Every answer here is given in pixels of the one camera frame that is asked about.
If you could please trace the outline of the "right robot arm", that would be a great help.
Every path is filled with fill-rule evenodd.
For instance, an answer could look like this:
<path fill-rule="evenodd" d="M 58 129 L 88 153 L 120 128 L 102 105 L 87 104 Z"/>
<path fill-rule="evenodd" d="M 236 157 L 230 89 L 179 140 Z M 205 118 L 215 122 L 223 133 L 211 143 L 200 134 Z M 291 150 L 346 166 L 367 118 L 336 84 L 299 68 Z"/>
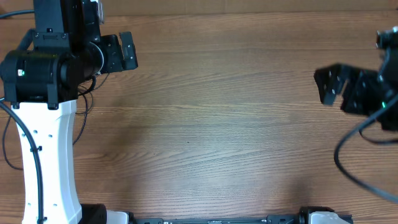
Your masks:
<path fill-rule="evenodd" d="M 345 142 L 375 122 L 386 131 L 397 131 L 397 40 L 380 38 L 378 49 L 384 51 L 379 70 L 367 70 L 342 63 L 318 68 L 314 80 L 320 101 L 332 105 L 336 95 L 343 96 L 341 110 L 345 113 L 366 116 L 362 123 L 348 132 L 336 145 L 333 160 L 338 170 L 350 181 L 380 198 L 397 203 L 397 196 L 386 192 L 350 174 L 340 161 L 340 151 Z"/>

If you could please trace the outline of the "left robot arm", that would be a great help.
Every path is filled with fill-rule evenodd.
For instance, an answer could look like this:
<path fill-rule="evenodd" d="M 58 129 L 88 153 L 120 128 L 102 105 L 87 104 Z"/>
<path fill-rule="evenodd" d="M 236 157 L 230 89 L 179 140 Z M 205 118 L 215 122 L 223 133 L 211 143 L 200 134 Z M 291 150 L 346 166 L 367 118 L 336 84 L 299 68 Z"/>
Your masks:
<path fill-rule="evenodd" d="M 80 203 L 73 127 L 79 87 L 137 68 L 130 32 L 102 35 L 100 1 L 35 1 L 35 27 L 1 63 L 1 108 L 16 122 L 24 172 L 24 223 L 134 222 L 131 212 Z"/>

